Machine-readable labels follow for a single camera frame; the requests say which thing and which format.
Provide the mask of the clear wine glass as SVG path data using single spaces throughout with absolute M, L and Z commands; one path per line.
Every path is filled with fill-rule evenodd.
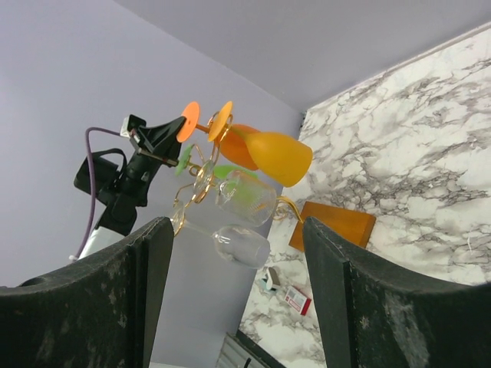
M 186 206 L 176 200 L 170 215 L 174 236 L 184 229 L 202 235 L 205 240 L 212 240 L 218 255 L 231 263 L 251 269 L 262 268 L 269 258 L 271 245 L 267 238 L 241 225 L 225 225 L 219 230 L 194 225 L 186 219 Z

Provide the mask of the yellow plastic wine glass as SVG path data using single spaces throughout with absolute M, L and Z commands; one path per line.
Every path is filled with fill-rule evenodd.
M 283 133 L 258 130 L 243 138 L 258 170 L 284 187 L 296 185 L 312 163 L 311 147 Z

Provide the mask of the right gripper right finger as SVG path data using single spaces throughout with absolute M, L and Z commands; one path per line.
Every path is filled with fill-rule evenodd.
M 305 220 L 303 242 L 329 367 L 488 367 L 490 286 L 443 281 Z

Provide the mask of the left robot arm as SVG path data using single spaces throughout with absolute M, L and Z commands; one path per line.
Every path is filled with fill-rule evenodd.
M 137 209 L 148 205 L 150 185 L 161 166 L 175 168 L 181 142 L 178 134 L 186 118 L 148 127 L 133 114 L 125 118 L 121 131 L 92 126 L 85 131 L 86 158 L 74 178 L 75 188 L 91 196 L 87 227 L 77 252 L 69 262 L 86 258 L 128 236 L 137 221 Z M 127 138 L 134 152 L 127 158 L 123 150 L 112 148 L 94 152 L 92 132 Z

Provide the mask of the green plastic wine glass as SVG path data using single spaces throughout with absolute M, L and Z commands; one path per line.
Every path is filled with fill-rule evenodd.
M 205 159 L 202 150 L 197 144 L 188 145 L 188 147 L 180 154 L 175 174 L 179 176 L 185 171 L 194 178 L 194 181 L 181 187 L 177 191 L 174 204 L 176 205 L 178 203 L 180 192 L 183 189 L 192 187 L 193 194 L 188 203 L 185 204 L 186 208 L 192 203 L 201 203 L 212 187 L 217 186 L 220 181 L 226 179 L 226 177 L 234 171 L 245 173 L 254 179 L 258 178 L 256 173 L 241 166 L 217 165 L 216 159 L 214 159 L 213 156 L 209 159 Z

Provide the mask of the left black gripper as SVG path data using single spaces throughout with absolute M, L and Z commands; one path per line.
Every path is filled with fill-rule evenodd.
M 161 166 L 177 166 L 182 143 L 177 140 L 185 117 L 160 126 L 129 126 L 130 142 L 135 151 L 126 168 L 131 179 L 152 180 Z

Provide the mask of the orange plastic wine glass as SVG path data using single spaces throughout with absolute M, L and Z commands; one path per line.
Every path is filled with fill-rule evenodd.
M 256 171 L 258 166 L 253 161 L 246 146 L 243 135 L 257 133 L 250 126 L 233 122 L 233 102 L 226 102 L 222 108 L 212 115 L 207 126 L 199 125 L 200 106 L 196 101 L 190 102 L 183 110 L 181 117 L 185 118 L 183 126 L 176 136 L 179 143 L 187 141 L 196 130 L 204 132 L 208 141 L 219 149 L 219 153 L 228 161 L 243 168 Z

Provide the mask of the clear stemmed glass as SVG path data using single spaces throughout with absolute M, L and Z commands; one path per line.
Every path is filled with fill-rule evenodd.
M 234 171 L 212 187 L 216 206 L 253 227 L 264 225 L 277 206 L 277 193 L 260 179 Z

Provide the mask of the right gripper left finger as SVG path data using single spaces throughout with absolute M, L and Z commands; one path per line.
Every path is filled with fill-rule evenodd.
M 159 217 L 58 270 L 1 289 L 3 367 L 148 367 L 173 250 Z

